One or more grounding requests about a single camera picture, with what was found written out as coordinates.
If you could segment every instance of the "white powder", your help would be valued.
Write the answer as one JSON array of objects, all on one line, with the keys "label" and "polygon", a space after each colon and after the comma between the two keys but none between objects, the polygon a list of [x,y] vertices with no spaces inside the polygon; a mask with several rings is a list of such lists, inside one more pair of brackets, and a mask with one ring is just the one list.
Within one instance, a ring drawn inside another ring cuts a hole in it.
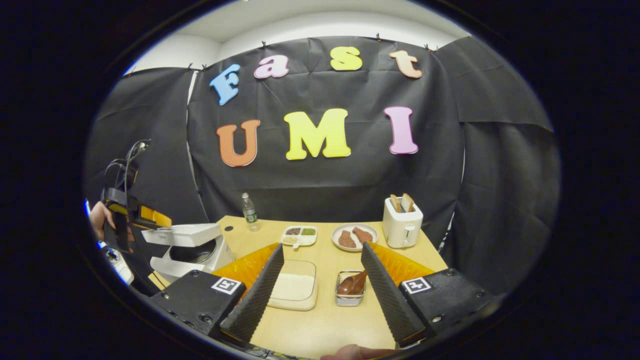
[{"label": "white powder", "polygon": [[315,278],[309,275],[294,275],[280,273],[271,292],[272,299],[305,300],[314,289]]}]

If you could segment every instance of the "toaster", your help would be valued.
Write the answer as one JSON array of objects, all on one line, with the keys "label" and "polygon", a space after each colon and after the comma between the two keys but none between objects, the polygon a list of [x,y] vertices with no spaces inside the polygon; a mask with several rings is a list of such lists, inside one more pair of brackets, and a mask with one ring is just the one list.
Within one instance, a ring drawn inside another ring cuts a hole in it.
[{"label": "toaster", "polygon": [[418,241],[422,226],[422,212],[418,205],[413,204],[410,213],[398,213],[391,203],[391,198],[385,199],[385,214],[382,217],[382,230],[389,247],[412,247]]}]

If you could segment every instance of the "bottle label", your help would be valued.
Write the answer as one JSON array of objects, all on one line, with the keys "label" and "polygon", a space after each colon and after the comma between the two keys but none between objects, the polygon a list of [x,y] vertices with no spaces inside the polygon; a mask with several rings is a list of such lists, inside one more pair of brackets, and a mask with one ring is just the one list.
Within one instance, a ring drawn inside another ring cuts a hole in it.
[{"label": "bottle label", "polygon": [[255,210],[243,211],[244,218],[248,223],[254,223],[258,221],[258,215],[256,215]]}]

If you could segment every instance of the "letter m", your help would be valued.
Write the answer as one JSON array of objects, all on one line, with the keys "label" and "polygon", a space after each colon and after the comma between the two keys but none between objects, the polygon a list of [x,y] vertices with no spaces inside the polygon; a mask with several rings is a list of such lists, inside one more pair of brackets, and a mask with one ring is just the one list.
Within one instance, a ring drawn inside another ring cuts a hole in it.
[{"label": "letter m", "polygon": [[311,156],[317,157],[325,139],[326,147],[322,151],[325,157],[341,158],[351,155],[344,134],[344,119],[347,114],[345,109],[329,109],[322,116],[318,127],[303,111],[285,115],[284,120],[289,123],[290,134],[287,159],[302,160],[307,157],[307,152],[302,149],[302,142],[305,142]]}]

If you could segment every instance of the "water bottle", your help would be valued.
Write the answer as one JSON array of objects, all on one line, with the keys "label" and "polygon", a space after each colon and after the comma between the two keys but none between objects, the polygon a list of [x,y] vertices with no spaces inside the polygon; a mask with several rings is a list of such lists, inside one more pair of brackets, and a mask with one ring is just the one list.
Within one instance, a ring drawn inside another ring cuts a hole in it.
[{"label": "water bottle", "polygon": [[258,231],[260,227],[258,226],[258,215],[255,213],[255,208],[253,207],[253,202],[249,199],[249,194],[242,194],[242,212],[244,214],[244,219],[247,224],[249,224],[250,231]]}]

